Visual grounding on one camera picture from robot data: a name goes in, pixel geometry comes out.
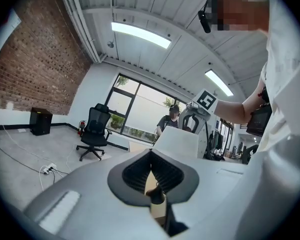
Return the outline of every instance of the speaker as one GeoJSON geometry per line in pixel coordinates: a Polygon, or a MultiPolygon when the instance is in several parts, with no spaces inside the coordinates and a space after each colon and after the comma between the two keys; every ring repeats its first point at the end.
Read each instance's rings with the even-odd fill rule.
{"type": "Polygon", "coordinates": [[[30,115],[30,131],[36,136],[49,134],[52,116],[44,108],[33,107],[30,115]]]}

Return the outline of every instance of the black mesh chair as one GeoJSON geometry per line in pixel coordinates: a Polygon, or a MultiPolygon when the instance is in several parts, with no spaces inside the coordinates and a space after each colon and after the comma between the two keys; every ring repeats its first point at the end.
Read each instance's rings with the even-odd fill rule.
{"type": "Polygon", "coordinates": [[[87,150],[80,156],[80,161],[90,152],[94,153],[101,160],[96,151],[102,151],[102,155],[105,151],[95,147],[105,147],[107,145],[107,139],[112,134],[110,130],[107,130],[108,134],[105,138],[105,129],[109,119],[109,108],[106,105],[98,103],[95,107],[90,108],[89,119],[81,136],[81,141],[89,146],[76,146],[76,150],[79,150],[79,148],[87,150]]]}

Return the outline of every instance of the chair armrest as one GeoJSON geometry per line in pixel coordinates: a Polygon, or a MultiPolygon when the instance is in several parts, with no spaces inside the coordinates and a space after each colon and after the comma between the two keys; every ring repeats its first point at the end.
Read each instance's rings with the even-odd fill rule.
{"type": "Polygon", "coordinates": [[[111,131],[111,130],[108,130],[108,129],[106,129],[106,130],[107,130],[108,134],[106,135],[106,138],[105,138],[105,139],[108,140],[109,135],[112,134],[112,131],[111,131]]]}

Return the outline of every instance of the fire extinguisher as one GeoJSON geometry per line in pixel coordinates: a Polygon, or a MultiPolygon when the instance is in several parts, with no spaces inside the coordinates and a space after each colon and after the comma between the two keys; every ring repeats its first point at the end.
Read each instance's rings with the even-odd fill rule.
{"type": "Polygon", "coordinates": [[[82,136],[83,132],[84,132],[84,128],[86,127],[85,124],[86,121],[82,120],[79,122],[79,130],[78,130],[78,134],[80,135],[80,137],[82,136]]]}

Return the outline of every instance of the brick wall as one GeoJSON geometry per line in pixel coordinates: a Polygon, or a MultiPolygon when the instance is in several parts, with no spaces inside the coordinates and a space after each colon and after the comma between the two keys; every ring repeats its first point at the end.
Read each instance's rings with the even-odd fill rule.
{"type": "Polygon", "coordinates": [[[67,115],[92,64],[62,0],[20,0],[21,19],[0,51],[0,108],[67,115]]]}

